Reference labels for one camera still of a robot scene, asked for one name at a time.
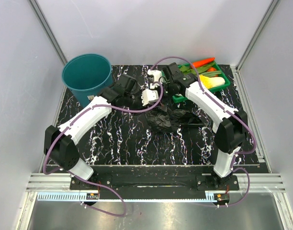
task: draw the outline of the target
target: carrot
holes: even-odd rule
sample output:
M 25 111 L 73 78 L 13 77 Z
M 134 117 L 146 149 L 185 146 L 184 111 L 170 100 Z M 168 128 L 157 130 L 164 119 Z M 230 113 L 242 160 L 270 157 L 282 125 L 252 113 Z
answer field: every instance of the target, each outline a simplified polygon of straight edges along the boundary
M 193 62 L 193 65 L 194 65 L 194 67 L 198 68 L 198 67 L 201 67 L 203 65 L 206 65 L 206 64 L 208 64 L 208 63 L 210 63 L 212 61 L 214 61 L 214 57 L 207 58 L 207 59 L 200 60 L 200 61 L 195 61 L 195 62 Z
M 207 70 L 207 72 L 212 72 L 212 71 L 217 71 L 217 70 L 216 70 L 216 68 L 214 68 L 214 67 L 210 67 L 210 68 Z

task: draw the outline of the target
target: crumpled black bag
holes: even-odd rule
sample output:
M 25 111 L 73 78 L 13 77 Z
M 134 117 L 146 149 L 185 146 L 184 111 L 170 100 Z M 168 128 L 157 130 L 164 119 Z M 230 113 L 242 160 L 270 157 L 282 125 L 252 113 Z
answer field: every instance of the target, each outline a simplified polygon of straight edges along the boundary
M 180 127 L 203 127 L 200 118 L 188 110 L 171 110 L 163 105 L 145 113 L 150 130 L 155 132 L 173 133 Z

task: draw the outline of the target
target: blue bin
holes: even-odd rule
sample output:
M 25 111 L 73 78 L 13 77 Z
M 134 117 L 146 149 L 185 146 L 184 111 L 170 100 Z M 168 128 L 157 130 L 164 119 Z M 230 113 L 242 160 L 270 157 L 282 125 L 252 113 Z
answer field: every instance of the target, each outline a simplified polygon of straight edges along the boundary
M 80 55 L 65 65 L 62 81 L 80 105 L 86 107 L 103 88 L 113 83 L 112 66 L 101 55 Z

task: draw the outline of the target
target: marble tabletop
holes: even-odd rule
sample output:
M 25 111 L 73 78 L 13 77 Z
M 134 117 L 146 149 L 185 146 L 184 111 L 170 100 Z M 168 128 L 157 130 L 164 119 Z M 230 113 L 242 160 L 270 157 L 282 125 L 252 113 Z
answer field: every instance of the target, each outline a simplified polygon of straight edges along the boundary
M 219 65 L 231 81 L 231 85 L 215 95 L 227 105 L 242 109 L 236 84 L 229 65 Z M 121 73 L 137 79 L 141 88 L 146 88 L 150 79 L 147 70 L 150 66 L 113 66 L 113 79 Z M 77 148 L 81 157 L 90 165 L 201 165 L 213 164 L 217 148 L 214 145 L 212 120 L 197 105 L 190 101 L 179 104 L 171 101 L 171 108 L 184 108 L 199 116 L 204 127 L 179 128 L 175 133 L 151 131 L 144 114 L 133 115 L 113 110 L 92 127 L 80 140 Z M 57 125 L 75 116 L 82 107 L 66 90 Z M 242 145 L 242 150 L 252 148 L 250 136 Z M 257 164 L 256 153 L 240 155 L 237 164 Z

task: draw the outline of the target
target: gray wall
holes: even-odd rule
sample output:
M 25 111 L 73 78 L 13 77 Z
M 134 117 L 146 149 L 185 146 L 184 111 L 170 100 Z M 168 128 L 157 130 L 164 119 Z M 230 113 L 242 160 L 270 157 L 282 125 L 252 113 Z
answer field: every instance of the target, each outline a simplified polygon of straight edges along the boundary
M 68 60 L 100 53 L 115 65 L 141 65 L 174 55 L 235 65 L 271 0 L 38 2 Z
M 62 91 L 62 64 L 26 0 L 0 0 L 0 230 L 10 230 Z
M 293 209 L 293 0 L 281 1 L 240 72 Z

